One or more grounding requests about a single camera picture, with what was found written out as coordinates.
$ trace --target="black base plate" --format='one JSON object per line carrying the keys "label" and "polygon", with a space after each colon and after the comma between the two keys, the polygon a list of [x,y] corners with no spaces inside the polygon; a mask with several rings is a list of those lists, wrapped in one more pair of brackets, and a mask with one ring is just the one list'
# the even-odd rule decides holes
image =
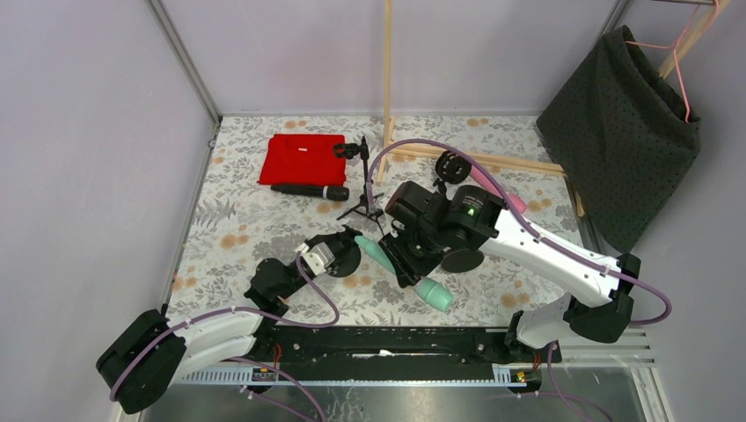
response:
{"label": "black base plate", "polygon": [[[504,338],[504,329],[330,327],[313,330],[281,325],[259,336],[257,346],[247,357],[271,362],[274,360],[271,351],[274,345],[279,345],[283,370],[301,381],[486,380],[494,376],[494,363],[509,363],[503,352]],[[260,345],[269,339],[272,345]],[[379,356],[382,350],[394,355]],[[542,362],[546,362],[547,353],[548,348],[538,351]],[[559,348],[553,352],[552,361],[562,361]],[[524,363],[533,363],[533,356]]]}

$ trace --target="lavender wall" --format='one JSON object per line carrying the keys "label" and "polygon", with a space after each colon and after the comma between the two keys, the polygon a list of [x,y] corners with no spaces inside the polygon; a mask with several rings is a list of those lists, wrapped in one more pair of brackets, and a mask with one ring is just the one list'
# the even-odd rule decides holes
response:
{"label": "lavender wall", "polygon": [[[671,42],[691,6],[638,1],[626,23],[639,40]],[[742,275],[746,223],[746,4],[733,2],[682,61],[702,152],[634,251],[642,277],[674,303],[647,330],[676,421],[742,420],[746,371]],[[654,58],[659,64],[661,57]],[[670,82],[677,86],[672,74]],[[637,294],[639,317],[660,304]]]}
{"label": "lavender wall", "polygon": [[0,419],[104,421],[211,123],[144,1],[2,2],[0,40]]}
{"label": "lavender wall", "polygon": [[[394,0],[398,113],[543,109],[613,0]],[[224,113],[381,113],[384,0],[167,0]]]}

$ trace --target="pink object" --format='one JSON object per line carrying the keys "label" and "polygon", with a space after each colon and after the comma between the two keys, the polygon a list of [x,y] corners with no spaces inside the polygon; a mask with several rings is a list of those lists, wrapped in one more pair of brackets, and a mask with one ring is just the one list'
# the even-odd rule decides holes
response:
{"label": "pink object", "polygon": [[[479,183],[480,186],[485,188],[488,192],[490,192],[493,195],[499,196],[502,198],[502,195],[500,195],[499,192],[497,192],[497,189],[492,186],[492,183],[487,180],[484,174],[482,174],[476,167],[472,167],[472,172],[469,173],[469,176],[471,176],[477,183]],[[516,206],[516,209],[519,213],[523,214],[523,212],[526,210],[526,203],[523,202],[520,198],[518,198],[518,195],[514,195],[513,193],[509,193],[508,197],[513,202],[513,205]]]}
{"label": "pink object", "polygon": [[[720,14],[720,0],[714,0],[715,3],[715,11],[713,12],[713,15],[710,16],[710,18],[705,22],[705,27],[702,28],[702,31],[699,33],[700,35],[704,33],[707,28],[710,27],[712,22],[715,20],[715,18]],[[634,42],[634,41],[627,41],[627,44],[632,44],[634,46],[639,47],[650,47],[650,48],[659,48],[661,50],[671,50],[674,56],[674,64],[676,65],[677,70],[677,76],[678,76],[678,84],[681,87],[681,97],[684,99],[684,105],[686,106],[686,115],[684,116],[684,121],[689,123],[689,114],[690,114],[690,108],[689,108],[689,99],[686,97],[686,89],[684,88],[684,80],[681,78],[681,68],[678,65],[678,45],[681,43],[681,40],[684,39],[684,35],[689,31],[689,26],[691,26],[691,22],[694,20],[694,17],[697,16],[697,11],[699,10],[699,5],[694,8],[694,11],[691,13],[691,16],[689,17],[689,22],[686,23],[686,26],[684,27],[684,30],[679,34],[676,41],[674,41],[673,44],[670,46],[656,46],[655,44],[645,44],[643,42]]]}

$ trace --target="mint green object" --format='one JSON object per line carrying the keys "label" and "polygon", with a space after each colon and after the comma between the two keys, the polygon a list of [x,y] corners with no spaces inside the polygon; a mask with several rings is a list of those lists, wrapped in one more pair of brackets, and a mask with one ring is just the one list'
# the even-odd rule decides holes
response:
{"label": "mint green object", "polygon": [[[358,246],[360,246],[369,257],[373,258],[373,260],[378,264],[389,270],[389,273],[396,273],[389,257],[386,256],[386,252],[384,252],[378,243],[365,236],[355,236],[355,243],[358,244]],[[451,305],[453,305],[453,295],[451,292],[444,285],[433,279],[426,277],[420,280],[420,282],[417,283],[417,286],[414,287],[414,291],[423,301],[425,301],[426,304],[440,310],[441,312],[447,312]]]}

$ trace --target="black microphone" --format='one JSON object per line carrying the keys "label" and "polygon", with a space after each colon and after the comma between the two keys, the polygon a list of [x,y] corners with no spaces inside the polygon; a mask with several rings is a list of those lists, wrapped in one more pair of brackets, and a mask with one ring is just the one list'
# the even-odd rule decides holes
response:
{"label": "black microphone", "polygon": [[315,196],[327,200],[343,201],[349,199],[349,189],[344,186],[310,186],[283,183],[270,187],[275,192],[289,193],[291,195]]}

